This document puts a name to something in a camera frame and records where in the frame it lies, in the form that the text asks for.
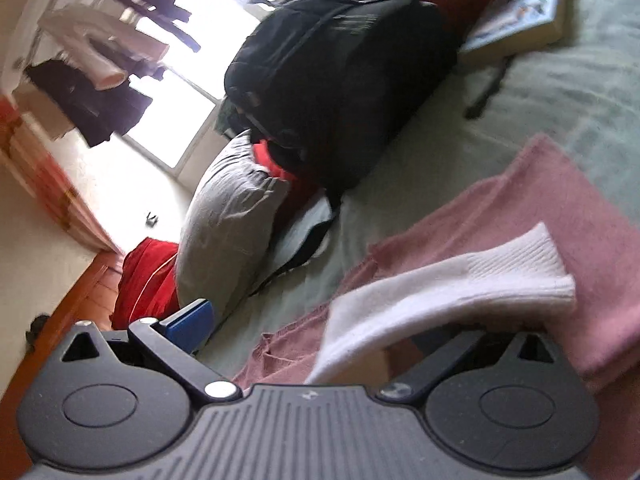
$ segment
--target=black plastic mount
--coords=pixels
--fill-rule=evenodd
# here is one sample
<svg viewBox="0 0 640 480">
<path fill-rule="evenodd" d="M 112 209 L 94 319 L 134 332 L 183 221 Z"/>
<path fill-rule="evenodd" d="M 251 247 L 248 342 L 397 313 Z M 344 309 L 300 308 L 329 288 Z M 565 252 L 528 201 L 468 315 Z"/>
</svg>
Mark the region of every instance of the black plastic mount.
<svg viewBox="0 0 640 480">
<path fill-rule="evenodd" d="M 124 355 L 137 348 L 147 368 L 111 351 L 123 354 L 123 333 L 72 329 L 18 409 L 37 462 L 24 478 L 586 479 L 574 464 L 596 406 L 544 335 L 461 332 L 385 387 L 395 399 L 261 384 L 242 399 L 154 326 L 126 337 Z"/>
</svg>

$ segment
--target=black strap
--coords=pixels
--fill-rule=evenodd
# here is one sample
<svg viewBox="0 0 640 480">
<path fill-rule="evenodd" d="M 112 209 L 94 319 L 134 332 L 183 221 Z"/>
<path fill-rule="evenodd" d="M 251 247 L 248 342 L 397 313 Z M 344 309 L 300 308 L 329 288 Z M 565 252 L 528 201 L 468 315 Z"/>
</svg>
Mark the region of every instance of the black strap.
<svg viewBox="0 0 640 480">
<path fill-rule="evenodd" d="M 255 294 L 263 291 L 265 287 L 267 287 L 267 285 L 269 285 L 279 275 L 306 264 L 316 253 L 318 247 L 322 244 L 322 240 L 324 240 L 324 237 L 331 228 L 331 225 L 334 223 L 335 219 L 340 216 L 340 196 L 327 193 L 326 197 L 329 201 L 329 206 L 331 207 L 331 217 L 309 229 L 305 240 L 302 242 L 296 253 L 290 257 L 289 261 L 272 272 L 249 296 L 254 296 Z"/>
<path fill-rule="evenodd" d="M 513 63 L 514 58 L 515 55 L 507 56 L 500 60 L 498 72 L 495 73 L 489 83 L 489 86 L 484 90 L 484 92 L 482 92 L 482 94 L 480 94 L 480 97 L 478 97 L 478 99 L 476 99 L 476 101 L 465 110 L 465 119 L 474 120 L 479 119 L 482 116 L 482 113 L 489 104 L 491 97 L 500 91 L 500 88 L 502 87 L 502 80 L 507 75 L 507 71 L 509 70 L 511 63 Z"/>
</svg>

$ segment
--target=book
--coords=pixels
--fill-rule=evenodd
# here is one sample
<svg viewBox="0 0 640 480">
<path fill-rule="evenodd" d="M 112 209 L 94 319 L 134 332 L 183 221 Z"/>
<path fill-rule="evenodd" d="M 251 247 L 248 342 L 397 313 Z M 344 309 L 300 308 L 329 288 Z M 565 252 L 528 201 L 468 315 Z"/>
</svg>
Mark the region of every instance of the book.
<svg viewBox="0 0 640 480">
<path fill-rule="evenodd" d="M 494 0 L 458 52 L 463 64 L 494 62 L 562 38 L 567 0 Z"/>
</svg>

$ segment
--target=white sock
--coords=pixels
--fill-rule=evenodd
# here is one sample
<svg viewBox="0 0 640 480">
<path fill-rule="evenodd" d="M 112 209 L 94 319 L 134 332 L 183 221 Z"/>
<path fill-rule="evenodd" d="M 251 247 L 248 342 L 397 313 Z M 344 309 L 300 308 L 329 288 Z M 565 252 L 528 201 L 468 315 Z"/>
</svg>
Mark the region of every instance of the white sock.
<svg viewBox="0 0 640 480">
<path fill-rule="evenodd" d="M 574 303 L 574 279 L 540 223 L 494 249 L 369 283 L 333 300 L 305 383 L 330 382 L 367 354 L 429 328 L 486 314 L 538 320 L 566 314 Z"/>
</svg>

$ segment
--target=circular button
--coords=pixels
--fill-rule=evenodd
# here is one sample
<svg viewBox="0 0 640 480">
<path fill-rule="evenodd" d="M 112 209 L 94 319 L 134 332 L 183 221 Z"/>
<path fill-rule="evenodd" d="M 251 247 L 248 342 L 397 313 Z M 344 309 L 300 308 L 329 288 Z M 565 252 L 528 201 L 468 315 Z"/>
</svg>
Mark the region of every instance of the circular button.
<svg viewBox="0 0 640 480">
<path fill-rule="evenodd" d="M 541 426 L 556 410 L 547 394 L 526 386 L 494 388 L 480 398 L 480 408 L 495 424 L 516 430 Z"/>
<path fill-rule="evenodd" d="M 106 428 L 128 419 L 136 411 L 136 396 L 115 384 L 94 384 L 74 391 L 64 401 L 66 418 L 85 428 Z"/>
<path fill-rule="evenodd" d="M 204 387 L 204 392 L 213 399 L 228 399 L 238 392 L 238 387 L 229 381 L 213 381 Z"/>
<path fill-rule="evenodd" d="M 404 383 L 391 383 L 380 390 L 380 395 L 391 400 L 401 400 L 410 396 L 414 390 Z"/>
</svg>

